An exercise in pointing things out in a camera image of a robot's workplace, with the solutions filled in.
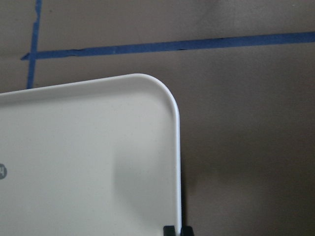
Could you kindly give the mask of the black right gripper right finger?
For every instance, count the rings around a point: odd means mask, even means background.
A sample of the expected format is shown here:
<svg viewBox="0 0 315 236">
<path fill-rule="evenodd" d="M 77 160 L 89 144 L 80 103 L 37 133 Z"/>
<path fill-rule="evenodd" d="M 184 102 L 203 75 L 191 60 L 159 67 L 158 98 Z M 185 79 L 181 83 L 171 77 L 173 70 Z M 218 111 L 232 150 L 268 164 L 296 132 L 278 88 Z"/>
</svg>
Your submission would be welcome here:
<svg viewBox="0 0 315 236">
<path fill-rule="evenodd" d="M 192 227 L 182 227 L 180 236 L 193 236 L 193 229 Z"/>
</svg>

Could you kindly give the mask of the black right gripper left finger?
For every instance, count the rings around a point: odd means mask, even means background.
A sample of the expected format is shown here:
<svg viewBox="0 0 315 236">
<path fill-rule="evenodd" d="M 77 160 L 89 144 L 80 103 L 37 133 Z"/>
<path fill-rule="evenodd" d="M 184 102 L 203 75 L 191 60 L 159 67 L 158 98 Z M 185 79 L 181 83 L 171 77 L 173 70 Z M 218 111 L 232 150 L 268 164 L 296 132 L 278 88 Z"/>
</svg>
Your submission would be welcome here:
<svg viewBox="0 0 315 236">
<path fill-rule="evenodd" d="M 175 227 L 163 227 L 163 236 L 176 236 Z"/>
</svg>

